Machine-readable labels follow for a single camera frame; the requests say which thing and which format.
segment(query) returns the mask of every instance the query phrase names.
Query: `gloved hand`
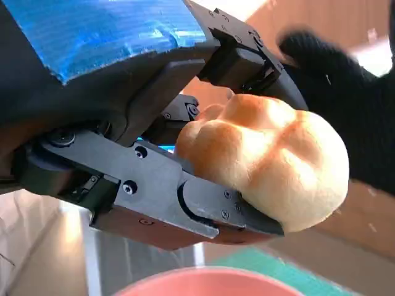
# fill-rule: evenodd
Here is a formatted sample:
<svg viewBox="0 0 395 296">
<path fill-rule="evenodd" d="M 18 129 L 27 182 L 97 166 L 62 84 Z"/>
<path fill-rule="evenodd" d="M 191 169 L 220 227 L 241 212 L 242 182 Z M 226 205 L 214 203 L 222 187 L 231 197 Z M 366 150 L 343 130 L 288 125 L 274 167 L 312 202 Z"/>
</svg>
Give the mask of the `gloved hand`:
<svg viewBox="0 0 395 296">
<path fill-rule="evenodd" d="M 395 51 L 395 0 L 390 44 Z M 285 34 L 279 48 L 299 68 L 286 67 L 309 110 L 342 137 L 350 177 L 395 195 L 395 69 L 376 77 L 340 48 L 309 31 Z"/>
</svg>

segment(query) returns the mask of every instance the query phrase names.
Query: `floor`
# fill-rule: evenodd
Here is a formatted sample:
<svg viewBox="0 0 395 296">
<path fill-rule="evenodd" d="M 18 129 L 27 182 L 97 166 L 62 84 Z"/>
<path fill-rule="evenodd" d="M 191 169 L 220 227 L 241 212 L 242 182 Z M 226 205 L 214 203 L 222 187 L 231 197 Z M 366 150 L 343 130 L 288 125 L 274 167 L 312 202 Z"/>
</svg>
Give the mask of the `floor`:
<svg viewBox="0 0 395 296">
<path fill-rule="evenodd" d="M 317 231 L 256 247 L 362 295 L 390 296 L 395 290 L 395 262 Z M 240 250 L 212 244 L 204 248 L 207 262 Z M 9 296 L 87 295 L 84 256 L 79 216 L 59 215 L 33 251 Z"/>
<path fill-rule="evenodd" d="M 8 296 L 87 294 L 79 216 L 60 214 L 34 249 Z"/>
</svg>

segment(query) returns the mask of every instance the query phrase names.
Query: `bun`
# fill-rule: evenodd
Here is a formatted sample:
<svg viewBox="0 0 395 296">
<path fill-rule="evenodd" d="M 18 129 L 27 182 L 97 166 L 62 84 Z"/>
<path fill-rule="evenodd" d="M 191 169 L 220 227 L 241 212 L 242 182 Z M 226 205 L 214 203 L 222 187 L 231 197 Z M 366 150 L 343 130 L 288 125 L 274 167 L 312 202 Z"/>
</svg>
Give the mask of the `bun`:
<svg viewBox="0 0 395 296">
<path fill-rule="evenodd" d="M 348 190 L 349 162 L 322 117 L 247 94 L 211 105 L 181 131 L 175 153 L 194 175 L 232 187 L 285 232 L 330 216 Z"/>
</svg>

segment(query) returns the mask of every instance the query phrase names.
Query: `wall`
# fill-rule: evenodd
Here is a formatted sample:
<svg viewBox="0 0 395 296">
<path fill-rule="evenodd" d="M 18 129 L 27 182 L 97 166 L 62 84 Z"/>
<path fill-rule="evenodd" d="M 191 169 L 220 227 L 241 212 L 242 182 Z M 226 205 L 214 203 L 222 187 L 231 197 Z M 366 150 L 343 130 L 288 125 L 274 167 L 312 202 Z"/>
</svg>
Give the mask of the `wall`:
<svg viewBox="0 0 395 296">
<path fill-rule="evenodd" d="M 222 8 L 221 4 L 226 10 L 226 4 L 221 1 L 219 8 Z M 388 6 L 389 0 L 268 0 L 262 1 L 261 7 L 247 22 L 278 56 L 277 37 L 290 27 L 313 28 L 322 38 L 352 51 L 385 38 L 388 34 Z M 213 103 L 224 104 L 228 96 L 227 89 L 197 79 L 186 87 L 184 93 L 196 96 L 201 109 Z M 395 258 L 395 199 L 351 182 L 344 205 L 317 229 Z"/>
</svg>

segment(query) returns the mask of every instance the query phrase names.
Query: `bolt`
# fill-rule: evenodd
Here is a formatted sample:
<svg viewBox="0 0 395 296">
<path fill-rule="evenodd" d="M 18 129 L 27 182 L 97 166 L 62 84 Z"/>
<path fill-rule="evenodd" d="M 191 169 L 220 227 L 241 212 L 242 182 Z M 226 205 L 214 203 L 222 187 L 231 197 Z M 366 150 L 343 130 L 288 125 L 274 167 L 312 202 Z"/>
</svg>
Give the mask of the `bolt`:
<svg viewBox="0 0 395 296">
<path fill-rule="evenodd" d="M 150 225 L 154 224 L 154 222 L 148 221 L 148 220 L 145 220 L 145 219 L 140 219 L 139 223 L 142 224 L 142 225 L 147 225 L 147 226 L 150 226 Z"/>
<path fill-rule="evenodd" d="M 227 211 L 222 210 L 221 214 L 222 218 L 224 218 L 225 220 L 229 219 L 229 213 Z"/>
</svg>

